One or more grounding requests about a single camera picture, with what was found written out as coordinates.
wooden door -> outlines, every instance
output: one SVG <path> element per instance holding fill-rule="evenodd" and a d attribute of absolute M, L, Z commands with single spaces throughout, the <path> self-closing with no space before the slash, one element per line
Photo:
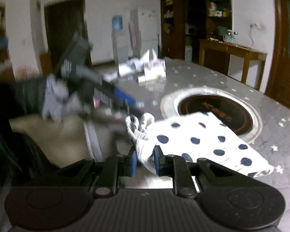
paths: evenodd
<path fill-rule="evenodd" d="M 75 32 L 88 39 L 84 13 L 85 0 L 67 0 L 45 7 L 47 43 L 54 70 Z M 86 64 L 91 66 L 90 52 Z"/>
<path fill-rule="evenodd" d="M 270 97 L 290 109 L 290 0 L 281 0 L 281 47 Z"/>

doorway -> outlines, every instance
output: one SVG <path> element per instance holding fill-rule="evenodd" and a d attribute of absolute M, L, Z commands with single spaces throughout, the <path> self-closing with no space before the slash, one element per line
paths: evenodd
<path fill-rule="evenodd" d="M 44 11 L 47 43 L 55 70 L 75 32 L 88 39 L 84 19 L 85 0 L 66 0 L 45 6 Z M 90 52 L 86 58 L 86 65 L 92 66 Z"/>
<path fill-rule="evenodd" d="M 290 0 L 276 0 L 276 37 L 265 93 L 290 109 Z"/>

wooden side table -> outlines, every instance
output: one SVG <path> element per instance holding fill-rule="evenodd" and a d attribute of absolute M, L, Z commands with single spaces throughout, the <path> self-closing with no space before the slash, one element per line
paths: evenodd
<path fill-rule="evenodd" d="M 235 56 L 243 58 L 244 66 L 243 66 L 243 72 L 242 72 L 242 77 L 241 77 L 241 83 L 243 84 L 246 84 L 250 61 L 251 60 L 261 61 L 261 70 L 260 70 L 259 78 L 257 81 L 257 85 L 255 87 L 256 90 L 260 90 L 262 77 L 264 73 L 265 60 L 267 57 L 266 53 L 262 53 L 257 50 L 254 50 L 245 46 L 236 45 L 236 44 L 231 44 L 231 43 L 229 44 L 229 43 L 220 42 L 220 41 L 211 41 L 207 39 L 201 39 L 200 40 L 200 57 L 199 57 L 199 65 L 201 66 L 204 66 L 205 49 L 213 49 L 217 51 L 222 51 L 230 55 L 235 55 Z"/>

power cord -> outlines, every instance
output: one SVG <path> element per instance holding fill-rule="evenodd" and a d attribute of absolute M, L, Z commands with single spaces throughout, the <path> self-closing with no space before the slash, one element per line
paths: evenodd
<path fill-rule="evenodd" d="M 252 41 L 252 45 L 250 46 L 250 48 L 254 45 L 254 40 L 253 40 L 253 38 L 252 38 L 252 29 L 253 29 L 253 27 L 252 26 L 250 26 L 250 31 L 249 31 L 249 38 L 250 38 L 250 40 Z"/>

tissue box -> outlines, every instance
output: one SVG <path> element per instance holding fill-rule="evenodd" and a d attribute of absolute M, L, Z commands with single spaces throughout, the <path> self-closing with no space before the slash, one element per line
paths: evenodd
<path fill-rule="evenodd" d="M 165 78 L 165 61 L 163 59 L 155 59 L 144 65 L 144 76 L 138 77 L 138 82 L 143 83 L 159 78 Z"/>

